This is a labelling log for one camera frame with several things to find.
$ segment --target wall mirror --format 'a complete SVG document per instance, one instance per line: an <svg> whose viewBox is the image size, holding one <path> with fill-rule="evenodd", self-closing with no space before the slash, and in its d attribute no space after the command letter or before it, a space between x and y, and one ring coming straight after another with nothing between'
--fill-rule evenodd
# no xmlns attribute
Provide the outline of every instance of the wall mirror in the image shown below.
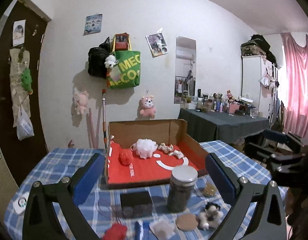
<svg viewBox="0 0 308 240"><path fill-rule="evenodd" d="M176 63L174 103L183 102L184 91L195 96L196 82L196 41L176 36Z"/></svg>

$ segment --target red crumpled object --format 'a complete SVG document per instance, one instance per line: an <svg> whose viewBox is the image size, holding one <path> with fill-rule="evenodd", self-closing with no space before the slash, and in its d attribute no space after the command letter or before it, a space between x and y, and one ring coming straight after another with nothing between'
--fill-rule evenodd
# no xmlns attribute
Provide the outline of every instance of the red crumpled object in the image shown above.
<svg viewBox="0 0 308 240"><path fill-rule="evenodd" d="M121 149L118 158L122 165L129 166L133 161L133 153L131 149Z"/></svg>
<svg viewBox="0 0 308 240"><path fill-rule="evenodd" d="M124 240L126 237L127 227L118 223L113 224L106 230L103 240Z"/></svg>

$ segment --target photo poster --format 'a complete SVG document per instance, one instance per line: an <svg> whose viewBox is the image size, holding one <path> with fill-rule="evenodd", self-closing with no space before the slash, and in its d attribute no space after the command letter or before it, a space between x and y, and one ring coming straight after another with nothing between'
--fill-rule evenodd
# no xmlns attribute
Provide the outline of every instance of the photo poster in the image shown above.
<svg viewBox="0 0 308 240"><path fill-rule="evenodd" d="M83 35L101 32L102 18L103 14L87 16L85 19L85 28Z"/></svg>
<svg viewBox="0 0 308 240"><path fill-rule="evenodd" d="M25 20L13 23L13 47L23 44L25 40Z"/></svg>
<svg viewBox="0 0 308 240"><path fill-rule="evenodd" d="M153 57L168 53L167 45L162 33L156 33L146 36L147 43L150 46Z"/></svg>

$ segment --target white wardrobe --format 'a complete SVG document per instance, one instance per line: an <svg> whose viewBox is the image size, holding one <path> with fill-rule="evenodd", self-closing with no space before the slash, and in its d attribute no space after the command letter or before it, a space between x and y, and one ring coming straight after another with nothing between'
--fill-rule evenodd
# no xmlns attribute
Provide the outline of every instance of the white wardrobe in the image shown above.
<svg viewBox="0 0 308 240"><path fill-rule="evenodd" d="M241 94L248 94L253 100L253 105L257 111L263 113L263 117L267 118L270 114L271 104L273 104L274 93L272 98L272 90L265 88L260 79L273 68L272 63L261 56L245 56L242 57L242 88Z"/></svg>

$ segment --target cardboard box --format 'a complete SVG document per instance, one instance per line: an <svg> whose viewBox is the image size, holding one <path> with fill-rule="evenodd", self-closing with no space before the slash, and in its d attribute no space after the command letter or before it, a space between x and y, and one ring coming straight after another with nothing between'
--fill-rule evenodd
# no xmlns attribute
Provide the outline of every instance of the cardboard box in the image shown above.
<svg viewBox="0 0 308 240"><path fill-rule="evenodd" d="M205 169L205 156L208 154L198 142L186 134L187 122L180 119L171 120L148 120L148 121L127 121L110 122L109 138L114 135L113 142L120 144L122 148L130 148L138 139L151 139L158 145L165 143L173 144L184 150L185 157L196 166L199 176L207 174ZM170 176L164 179L141 180L128 183L110 182L110 172L108 169L111 163L108 163L110 152L110 141L106 154L104 174L109 188L131 188L145 187L152 185L161 185L169 183Z"/></svg>

